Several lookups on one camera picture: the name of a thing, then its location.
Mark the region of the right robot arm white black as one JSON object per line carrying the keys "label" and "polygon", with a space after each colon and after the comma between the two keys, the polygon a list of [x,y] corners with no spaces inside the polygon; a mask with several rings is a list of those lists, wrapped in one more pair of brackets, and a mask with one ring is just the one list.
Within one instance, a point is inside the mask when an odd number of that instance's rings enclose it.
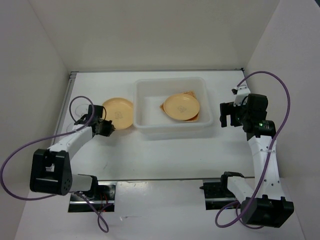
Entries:
{"label": "right robot arm white black", "polygon": [[281,186],[276,141],[282,128],[276,128],[267,120],[268,98],[254,93],[235,93],[233,102],[220,104],[221,127],[227,126],[227,116],[234,127],[241,126],[246,133],[254,167],[255,188],[251,188],[242,174],[226,171],[221,176],[220,193],[236,200],[227,207],[240,206],[240,214],[226,224],[217,223],[219,228],[227,228],[238,221],[251,228],[280,228],[293,214],[294,204],[286,200]]}

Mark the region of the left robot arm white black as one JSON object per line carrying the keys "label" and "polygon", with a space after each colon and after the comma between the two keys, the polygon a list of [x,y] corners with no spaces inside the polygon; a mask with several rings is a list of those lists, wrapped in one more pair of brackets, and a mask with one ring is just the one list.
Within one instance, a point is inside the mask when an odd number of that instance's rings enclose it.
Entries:
{"label": "left robot arm white black", "polygon": [[100,193],[97,177],[72,174],[71,160],[94,136],[109,137],[115,131],[106,115],[105,107],[90,105],[88,113],[74,123],[71,134],[47,149],[36,150],[32,159],[30,190],[60,196],[81,192],[88,200],[97,198]]}

